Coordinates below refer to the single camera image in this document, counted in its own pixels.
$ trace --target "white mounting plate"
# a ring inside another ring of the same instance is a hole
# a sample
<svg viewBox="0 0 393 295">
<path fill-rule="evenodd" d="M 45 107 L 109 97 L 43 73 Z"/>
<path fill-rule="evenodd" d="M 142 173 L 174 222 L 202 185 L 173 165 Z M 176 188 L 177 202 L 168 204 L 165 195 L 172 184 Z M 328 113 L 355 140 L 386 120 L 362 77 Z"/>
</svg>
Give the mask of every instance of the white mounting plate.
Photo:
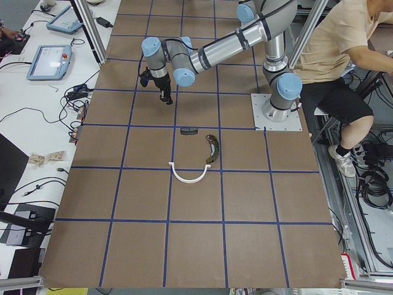
<svg viewBox="0 0 393 295">
<path fill-rule="evenodd" d="M 268 120 L 262 113 L 262 106 L 266 100 L 270 98 L 270 94 L 260 94 L 260 93 L 252 93 L 251 101 L 252 101 L 252 112 L 254 113 L 254 125 L 255 130 L 264 131 L 266 128 L 267 131 L 302 131 L 302 125 L 300 123 L 299 114 L 297 111 L 291 112 L 289 117 L 281 123 L 272 122 Z"/>
</svg>

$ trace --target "yellow object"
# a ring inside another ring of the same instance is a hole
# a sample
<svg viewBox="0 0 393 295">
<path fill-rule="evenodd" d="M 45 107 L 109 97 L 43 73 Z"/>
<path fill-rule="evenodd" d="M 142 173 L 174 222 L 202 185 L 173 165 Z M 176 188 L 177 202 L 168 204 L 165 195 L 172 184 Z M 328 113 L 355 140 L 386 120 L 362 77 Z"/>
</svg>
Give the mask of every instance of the yellow object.
<svg viewBox="0 0 393 295">
<path fill-rule="evenodd" d="M 48 289 L 47 295 L 87 295 L 88 288 L 53 288 L 52 290 L 53 291 Z"/>
</svg>

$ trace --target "white table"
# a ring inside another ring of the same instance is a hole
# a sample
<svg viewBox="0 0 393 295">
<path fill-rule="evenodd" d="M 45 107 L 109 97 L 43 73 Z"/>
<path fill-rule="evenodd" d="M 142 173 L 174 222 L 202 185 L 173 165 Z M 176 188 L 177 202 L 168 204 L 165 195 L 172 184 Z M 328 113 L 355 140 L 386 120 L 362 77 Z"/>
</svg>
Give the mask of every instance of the white table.
<svg viewBox="0 0 393 295">
<path fill-rule="evenodd" d="M 93 11 L 93 17 L 103 17 L 112 24 L 115 22 L 117 11 L 121 0 L 106 0 L 98 6 L 90 6 Z M 50 11 L 51 14 L 60 13 L 66 6 L 70 5 L 68 1 L 57 1 L 57 5 Z M 27 20 L 26 29 L 30 23 L 36 20 L 51 20 L 49 15 L 40 12 L 33 12 Z M 39 81 L 33 82 L 26 78 L 29 65 L 10 65 L 0 70 L 0 120 L 21 108 L 40 109 L 44 112 L 49 121 L 58 120 L 58 115 L 62 109 L 60 98 L 68 88 L 84 83 L 91 75 L 99 71 L 90 46 L 87 42 L 83 29 L 72 35 L 50 31 L 46 28 L 45 22 L 37 22 L 32 28 L 27 30 L 31 35 L 26 47 L 20 55 L 10 55 L 6 57 L 0 66 L 13 61 L 32 61 L 34 54 L 39 45 L 64 45 L 70 44 L 73 38 L 83 39 L 84 45 L 75 45 L 72 47 L 71 64 L 65 77 L 60 81 Z M 112 28 L 104 28 L 97 25 L 97 29 L 103 44 L 106 48 L 111 35 Z M 89 88 L 94 88 L 98 74 L 87 82 Z M 76 112 L 68 111 L 68 116 L 64 122 L 71 123 L 76 119 Z M 4 119 L 0 123 L 0 133 L 11 140 L 25 154 L 32 153 L 45 155 L 56 151 L 66 151 L 66 158 L 61 162 L 47 163 L 41 167 L 35 167 L 28 164 L 18 187 L 34 181 L 39 178 L 56 176 L 67 179 L 65 172 L 58 172 L 58 167 L 69 170 L 74 157 L 76 146 L 69 143 L 68 129 L 60 122 L 48 124 L 37 111 L 23 110 Z M 46 184 L 42 189 L 22 197 L 22 193 L 34 189 L 35 184 L 41 184 L 43 181 L 34 183 L 26 189 L 17 192 L 10 202 L 29 202 L 35 200 L 50 200 L 60 203 L 64 187 L 58 183 Z M 56 208 L 51 203 L 33 203 L 32 205 Z M 16 205 L 8 205 L 6 212 L 14 213 Z M 6 228 L 6 224 L 0 222 L 0 229 Z M 46 248 L 50 236 L 44 238 L 41 248 Z M 0 279 L 8 277 L 9 269 L 16 249 L 21 247 L 6 246 L 0 244 Z"/>
</svg>

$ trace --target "white sneaker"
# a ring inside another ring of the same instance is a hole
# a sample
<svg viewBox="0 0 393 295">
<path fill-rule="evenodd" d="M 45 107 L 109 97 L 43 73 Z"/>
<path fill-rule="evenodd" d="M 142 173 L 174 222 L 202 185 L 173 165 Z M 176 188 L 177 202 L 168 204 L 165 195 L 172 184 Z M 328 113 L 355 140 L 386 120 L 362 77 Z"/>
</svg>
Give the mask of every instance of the white sneaker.
<svg viewBox="0 0 393 295">
<path fill-rule="evenodd" d="M 352 164 L 351 153 L 347 153 L 346 155 L 341 156 L 336 152 L 337 146 L 337 144 L 329 146 L 328 151 L 330 156 L 336 161 L 337 168 L 345 177 L 355 177 L 356 170 L 354 164 Z"/>
</svg>

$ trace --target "power adapter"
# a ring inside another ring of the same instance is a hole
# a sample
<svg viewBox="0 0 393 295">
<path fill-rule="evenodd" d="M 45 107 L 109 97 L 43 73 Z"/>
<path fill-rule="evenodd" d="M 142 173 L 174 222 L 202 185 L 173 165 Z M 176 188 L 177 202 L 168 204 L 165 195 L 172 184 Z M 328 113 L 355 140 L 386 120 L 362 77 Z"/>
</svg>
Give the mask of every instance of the power adapter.
<svg viewBox="0 0 393 295">
<path fill-rule="evenodd" d="M 105 18 L 98 17 L 96 19 L 96 21 L 97 21 L 98 24 L 100 24 L 104 28 L 113 28 L 113 25 L 109 21 L 107 21 Z"/>
</svg>

